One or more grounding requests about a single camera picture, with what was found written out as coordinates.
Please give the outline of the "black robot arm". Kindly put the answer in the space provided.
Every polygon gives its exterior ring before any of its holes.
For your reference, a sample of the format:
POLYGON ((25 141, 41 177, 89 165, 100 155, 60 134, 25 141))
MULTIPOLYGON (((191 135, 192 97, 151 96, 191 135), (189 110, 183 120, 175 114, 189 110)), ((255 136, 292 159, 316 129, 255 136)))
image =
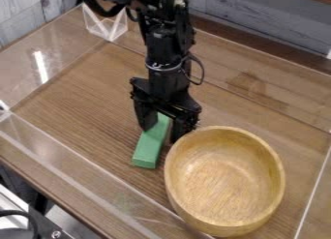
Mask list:
POLYGON ((195 30, 187 0, 81 0, 103 17, 124 12, 139 23, 145 45, 148 77, 131 79, 131 97, 139 124, 149 130, 164 114, 173 121, 171 139, 177 140, 196 128, 201 106, 188 93, 191 64, 199 60, 189 49, 195 30))

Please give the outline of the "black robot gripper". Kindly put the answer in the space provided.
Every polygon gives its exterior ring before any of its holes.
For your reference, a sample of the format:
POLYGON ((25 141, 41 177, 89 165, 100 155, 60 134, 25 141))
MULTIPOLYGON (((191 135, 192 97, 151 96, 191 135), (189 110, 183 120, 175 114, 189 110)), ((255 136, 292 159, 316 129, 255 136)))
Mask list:
POLYGON ((189 133, 199 121, 201 106, 188 93, 188 79, 181 72, 148 72, 148 78, 132 77, 132 100, 139 125, 148 131, 157 122, 157 112, 173 119, 171 142, 189 133))

